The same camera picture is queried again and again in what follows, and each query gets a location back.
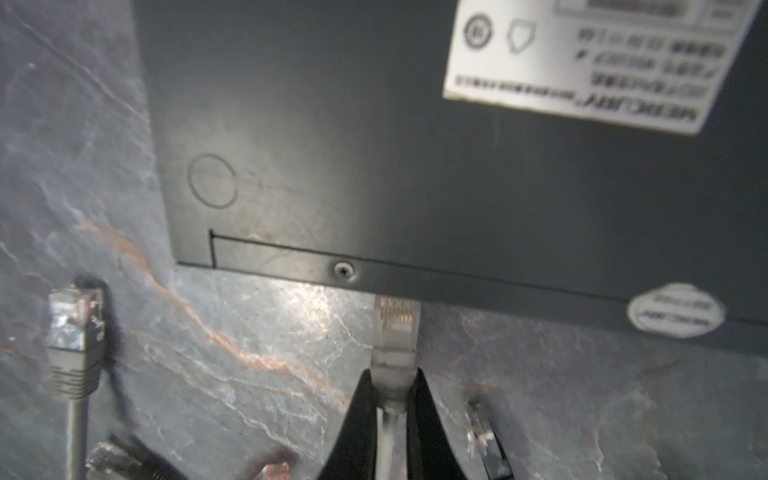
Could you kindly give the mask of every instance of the screw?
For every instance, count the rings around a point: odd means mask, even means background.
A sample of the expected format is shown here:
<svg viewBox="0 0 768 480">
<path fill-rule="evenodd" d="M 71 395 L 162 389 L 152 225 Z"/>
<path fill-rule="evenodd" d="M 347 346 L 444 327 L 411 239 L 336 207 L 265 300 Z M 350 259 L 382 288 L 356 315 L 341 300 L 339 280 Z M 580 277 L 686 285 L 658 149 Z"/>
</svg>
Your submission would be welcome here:
<svg viewBox="0 0 768 480">
<path fill-rule="evenodd" d="M 349 280 L 355 276 L 355 267 L 351 263 L 338 262 L 333 267 L 333 272 L 342 280 Z"/>
</svg>

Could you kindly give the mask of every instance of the white label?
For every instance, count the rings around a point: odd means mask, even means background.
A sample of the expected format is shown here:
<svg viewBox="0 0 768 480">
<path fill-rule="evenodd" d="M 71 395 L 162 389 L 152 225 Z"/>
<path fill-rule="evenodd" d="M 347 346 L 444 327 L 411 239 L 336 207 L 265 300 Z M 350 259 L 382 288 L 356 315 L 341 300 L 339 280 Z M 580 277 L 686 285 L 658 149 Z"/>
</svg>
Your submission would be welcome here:
<svg viewBox="0 0 768 480">
<path fill-rule="evenodd" d="M 644 332 L 687 339 L 723 325 L 726 310 L 717 299 L 693 285 L 670 283 L 636 296 L 627 315 Z"/>
<path fill-rule="evenodd" d="M 763 0 L 459 0 L 443 97 L 697 134 Z"/>
</svg>

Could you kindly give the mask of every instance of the barcode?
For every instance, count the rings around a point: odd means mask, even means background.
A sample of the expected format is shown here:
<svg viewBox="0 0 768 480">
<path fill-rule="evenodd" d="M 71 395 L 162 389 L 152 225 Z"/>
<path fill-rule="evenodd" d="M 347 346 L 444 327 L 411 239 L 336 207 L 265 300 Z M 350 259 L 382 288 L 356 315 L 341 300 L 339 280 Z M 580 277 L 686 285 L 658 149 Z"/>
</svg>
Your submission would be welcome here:
<svg viewBox="0 0 768 480">
<path fill-rule="evenodd" d="M 654 17 L 679 18 L 685 15 L 688 4 L 682 0 L 587 0 L 587 7 Z"/>
</svg>

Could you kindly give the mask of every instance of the gray marble countertop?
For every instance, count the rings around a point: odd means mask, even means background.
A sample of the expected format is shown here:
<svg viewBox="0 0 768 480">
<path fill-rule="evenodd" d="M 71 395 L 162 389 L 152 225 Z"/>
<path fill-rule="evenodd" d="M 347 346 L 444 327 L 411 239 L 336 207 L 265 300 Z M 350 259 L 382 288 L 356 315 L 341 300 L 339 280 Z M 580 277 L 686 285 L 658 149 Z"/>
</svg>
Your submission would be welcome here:
<svg viewBox="0 0 768 480">
<path fill-rule="evenodd" d="M 0 41 L 0 477 L 62 478 L 47 295 L 89 275 L 119 339 L 90 445 L 128 430 L 193 480 L 276 459 L 313 478 L 369 363 L 372 296 L 174 264 L 127 0 L 4 0 Z M 768 360 L 440 305 L 419 342 L 471 478 L 481 396 L 523 480 L 768 479 Z"/>
</svg>

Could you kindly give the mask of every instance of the circular indentation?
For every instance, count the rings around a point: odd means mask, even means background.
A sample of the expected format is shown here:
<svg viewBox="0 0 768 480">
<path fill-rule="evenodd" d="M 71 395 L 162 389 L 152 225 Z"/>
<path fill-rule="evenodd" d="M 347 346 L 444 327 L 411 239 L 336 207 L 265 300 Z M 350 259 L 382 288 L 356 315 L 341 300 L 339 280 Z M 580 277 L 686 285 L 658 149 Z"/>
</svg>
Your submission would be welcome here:
<svg viewBox="0 0 768 480">
<path fill-rule="evenodd" d="M 355 267 L 349 262 L 338 262 L 333 266 L 333 272 L 342 280 L 349 280 L 355 276 Z"/>
<path fill-rule="evenodd" d="M 187 168 L 192 194 L 203 205 L 222 210 L 237 200 L 237 175 L 232 165 L 218 155 L 202 154 Z"/>
</svg>

